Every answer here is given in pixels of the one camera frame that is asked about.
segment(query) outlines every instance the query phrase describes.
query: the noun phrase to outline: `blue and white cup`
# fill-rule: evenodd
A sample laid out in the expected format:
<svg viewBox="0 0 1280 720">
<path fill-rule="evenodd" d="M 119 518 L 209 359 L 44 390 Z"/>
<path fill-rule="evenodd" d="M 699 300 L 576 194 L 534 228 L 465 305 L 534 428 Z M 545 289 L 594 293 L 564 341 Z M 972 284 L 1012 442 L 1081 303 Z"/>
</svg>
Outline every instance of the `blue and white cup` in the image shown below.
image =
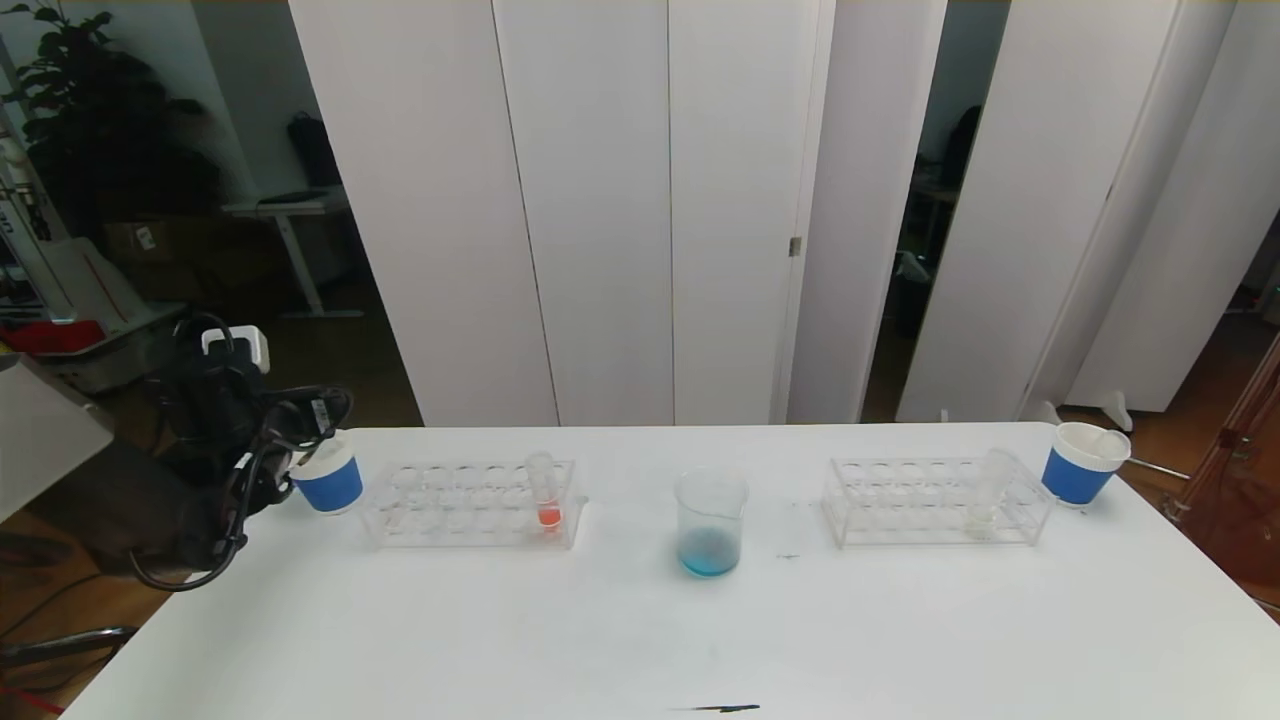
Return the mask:
<svg viewBox="0 0 1280 720">
<path fill-rule="evenodd" d="M 293 484 L 311 507 L 326 515 L 346 512 L 365 489 L 351 445 L 338 430 L 320 443 L 311 457 L 289 470 Z"/>
<path fill-rule="evenodd" d="M 1129 460 L 1129 438 L 1088 423 L 1062 423 L 1044 464 L 1042 482 L 1068 505 L 1088 505 Z"/>
</svg>

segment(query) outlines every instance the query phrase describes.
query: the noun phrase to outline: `table leg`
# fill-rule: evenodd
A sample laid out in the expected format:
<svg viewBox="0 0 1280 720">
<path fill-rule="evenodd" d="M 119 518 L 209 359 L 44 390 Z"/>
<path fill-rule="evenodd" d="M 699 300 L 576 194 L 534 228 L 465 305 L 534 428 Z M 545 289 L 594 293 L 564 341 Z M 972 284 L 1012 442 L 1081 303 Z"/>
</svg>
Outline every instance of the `table leg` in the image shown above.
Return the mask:
<svg viewBox="0 0 1280 720">
<path fill-rule="evenodd" d="M 280 240 L 289 252 L 289 264 L 293 265 L 293 275 L 298 278 L 298 287 L 307 299 L 306 313 L 283 313 L 282 318 L 361 318 L 360 310 L 325 310 L 320 301 L 320 291 L 315 279 L 311 278 L 311 269 L 307 268 L 307 259 L 302 255 L 302 246 L 298 245 L 298 236 L 293 232 L 293 220 L 288 215 L 276 215 L 275 227 L 280 231 Z"/>
</svg>

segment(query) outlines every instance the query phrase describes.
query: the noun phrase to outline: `test tube rack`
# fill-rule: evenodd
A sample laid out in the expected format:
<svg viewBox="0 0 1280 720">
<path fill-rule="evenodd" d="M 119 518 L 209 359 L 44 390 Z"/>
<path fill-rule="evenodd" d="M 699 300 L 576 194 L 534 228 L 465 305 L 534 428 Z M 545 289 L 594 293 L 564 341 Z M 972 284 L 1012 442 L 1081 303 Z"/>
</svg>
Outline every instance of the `test tube rack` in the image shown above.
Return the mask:
<svg viewBox="0 0 1280 720">
<path fill-rule="evenodd" d="M 536 502 L 522 461 L 397 462 L 379 473 L 361 515 L 379 547 L 573 547 L 585 497 L 573 461 L 553 462 Z"/>
<path fill-rule="evenodd" d="M 1036 544 L 1053 498 L 1021 462 L 1007 489 L 973 521 L 982 457 L 833 459 L 822 509 L 841 548 L 856 544 Z"/>
</svg>

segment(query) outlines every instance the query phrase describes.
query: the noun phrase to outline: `glass beaker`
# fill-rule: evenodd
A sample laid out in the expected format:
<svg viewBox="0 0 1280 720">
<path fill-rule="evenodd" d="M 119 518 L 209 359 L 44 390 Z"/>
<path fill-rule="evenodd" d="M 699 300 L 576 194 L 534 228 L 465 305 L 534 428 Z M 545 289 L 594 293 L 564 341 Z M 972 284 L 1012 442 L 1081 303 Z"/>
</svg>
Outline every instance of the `glass beaker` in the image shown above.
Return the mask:
<svg viewBox="0 0 1280 720">
<path fill-rule="evenodd" d="M 676 556 L 686 570 L 714 578 L 737 566 L 742 550 L 746 478 L 724 468 L 695 468 L 676 482 Z"/>
</svg>

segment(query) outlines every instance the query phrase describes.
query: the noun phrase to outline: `white table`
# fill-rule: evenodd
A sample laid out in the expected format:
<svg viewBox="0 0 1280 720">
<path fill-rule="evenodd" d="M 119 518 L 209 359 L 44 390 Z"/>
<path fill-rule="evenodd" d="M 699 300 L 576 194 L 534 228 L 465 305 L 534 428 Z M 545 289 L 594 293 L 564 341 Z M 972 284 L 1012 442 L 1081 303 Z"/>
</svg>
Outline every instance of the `white table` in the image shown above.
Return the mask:
<svg viewBox="0 0 1280 720">
<path fill-rule="evenodd" d="M 293 266 L 293 275 L 298 279 L 298 287 L 307 299 L 307 313 L 289 313 L 287 316 L 303 318 L 360 318 L 360 310 L 325 310 L 320 300 L 320 290 L 316 287 L 307 259 L 298 245 L 298 233 L 293 227 L 293 218 L 306 215 L 328 215 L 340 213 L 351 208 L 347 201 L 347 191 L 342 186 L 324 188 L 325 193 L 311 200 L 300 202 L 270 202 L 261 200 L 250 202 L 232 202 L 223 205 L 223 213 L 237 218 L 270 218 L 280 231 L 280 240 L 289 254 L 289 265 Z"/>
<path fill-rule="evenodd" d="M 1044 424 L 355 430 L 394 460 L 581 462 L 572 551 L 385 550 L 298 497 L 251 519 L 207 588 L 172 598 L 68 720 L 1266 719 L 1280 629 L 1121 482 L 1039 546 L 835 548 L 831 456 L 1039 468 Z M 673 557 L 673 473 L 750 470 L 741 565 Z"/>
</svg>

